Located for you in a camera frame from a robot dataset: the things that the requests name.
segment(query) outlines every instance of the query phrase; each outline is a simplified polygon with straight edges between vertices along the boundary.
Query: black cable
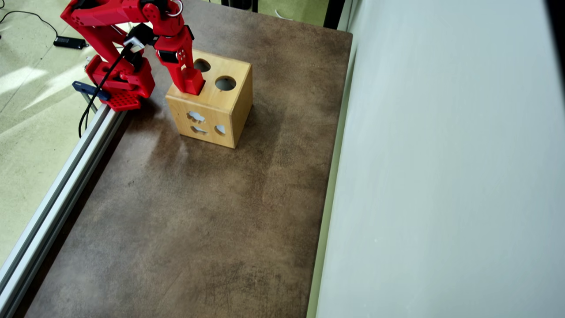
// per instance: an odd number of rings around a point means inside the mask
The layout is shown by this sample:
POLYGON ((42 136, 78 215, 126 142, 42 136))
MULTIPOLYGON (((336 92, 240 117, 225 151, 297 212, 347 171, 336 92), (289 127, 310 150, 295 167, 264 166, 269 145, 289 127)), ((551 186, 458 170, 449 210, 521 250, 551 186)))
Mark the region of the black cable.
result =
POLYGON ((100 81, 100 83, 96 86, 96 89, 94 90, 94 93, 92 94, 92 98, 90 99, 90 101, 88 102, 88 106, 86 106, 86 109, 84 110, 84 113, 82 114, 82 116, 80 117, 80 123, 79 123, 79 138, 82 137, 82 134, 80 132, 80 127, 82 126, 82 122, 84 121, 84 118, 88 118, 88 112, 90 111, 90 107, 92 106, 92 103, 94 102, 94 99, 96 98, 96 96, 98 95, 98 92, 100 92, 100 89, 102 89, 102 86, 104 85, 104 82, 106 82, 106 80, 108 79, 108 76, 110 76, 110 73, 112 73, 112 71, 114 70, 114 68, 116 67, 116 65, 118 65, 118 62, 120 62, 120 60, 124 57, 124 55, 132 48, 133 43, 128 43, 128 45, 126 45, 124 47, 124 49, 121 51, 120 56, 118 56, 118 58, 116 59, 116 61, 114 61, 114 64, 112 64, 112 66, 110 66, 110 69, 106 72, 106 75, 104 75, 104 78, 100 81))
POLYGON ((40 17, 37 13, 33 13, 33 12, 19 11, 19 10, 10 11, 10 12, 6 13, 6 14, 4 15, 4 17, 2 17, 2 20, 0 20, 0 23, 2 23, 2 21, 4 21, 4 19, 5 19, 9 14, 15 13, 15 12, 32 14, 32 15, 38 17, 41 21, 45 22, 48 26, 50 26, 51 29, 53 29, 53 31, 55 31, 55 35, 56 35, 56 36, 59 36, 59 33, 57 32, 57 30, 56 30, 51 24, 49 24, 49 22, 47 22, 47 21, 41 19, 41 17, 40 17))

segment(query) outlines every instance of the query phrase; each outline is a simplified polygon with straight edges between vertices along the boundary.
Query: wooden shape sorter box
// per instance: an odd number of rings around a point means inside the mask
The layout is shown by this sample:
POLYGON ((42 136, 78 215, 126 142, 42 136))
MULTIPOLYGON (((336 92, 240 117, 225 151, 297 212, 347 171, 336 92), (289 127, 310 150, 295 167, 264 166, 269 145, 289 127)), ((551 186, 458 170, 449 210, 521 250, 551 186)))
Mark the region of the wooden shape sorter box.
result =
POLYGON ((195 68, 206 81, 199 95, 174 84, 166 99, 179 133, 235 148, 253 104, 251 64, 193 50, 195 68))

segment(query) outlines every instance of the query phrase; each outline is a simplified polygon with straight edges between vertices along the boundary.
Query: floor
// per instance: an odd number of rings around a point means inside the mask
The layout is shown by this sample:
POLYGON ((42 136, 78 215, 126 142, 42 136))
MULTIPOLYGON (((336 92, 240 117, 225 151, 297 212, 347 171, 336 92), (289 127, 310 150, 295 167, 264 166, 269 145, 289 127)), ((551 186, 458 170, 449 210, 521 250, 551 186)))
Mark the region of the floor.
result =
MULTIPOLYGON (((12 1, 12 10, 39 12, 63 36, 80 35, 59 18, 68 0, 12 1)), ((259 0, 259 13, 322 25, 328 0, 259 0)), ((92 48, 52 45, 55 34, 32 15, 0 24, 0 264, 3 264, 78 141, 85 101, 70 86, 84 74, 92 48)))

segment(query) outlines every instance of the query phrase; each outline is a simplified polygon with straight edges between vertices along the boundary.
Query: brown table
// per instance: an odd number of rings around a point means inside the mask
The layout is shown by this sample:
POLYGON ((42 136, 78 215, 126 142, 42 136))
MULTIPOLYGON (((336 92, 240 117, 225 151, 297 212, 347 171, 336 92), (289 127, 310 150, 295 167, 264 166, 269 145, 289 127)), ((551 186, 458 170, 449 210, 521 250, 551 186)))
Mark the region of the brown table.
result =
POLYGON ((178 135, 147 49, 155 91, 17 316, 305 316, 352 35, 202 1, 183 15, 195 49, 253 64, 237 149, 178 135))

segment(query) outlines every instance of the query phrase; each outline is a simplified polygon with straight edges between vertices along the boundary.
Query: power adapter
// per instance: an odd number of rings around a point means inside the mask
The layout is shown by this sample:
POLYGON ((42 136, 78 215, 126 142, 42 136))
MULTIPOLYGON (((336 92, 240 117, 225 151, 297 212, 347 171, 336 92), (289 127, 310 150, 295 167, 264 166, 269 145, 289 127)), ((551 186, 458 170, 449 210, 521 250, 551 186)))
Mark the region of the power adapter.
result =
POLYGON ((85 46, 88 46, 83 38, 58 36, 53 41, 53 45, 62 46, 64 48, 79 49, 82 50, 85 46))

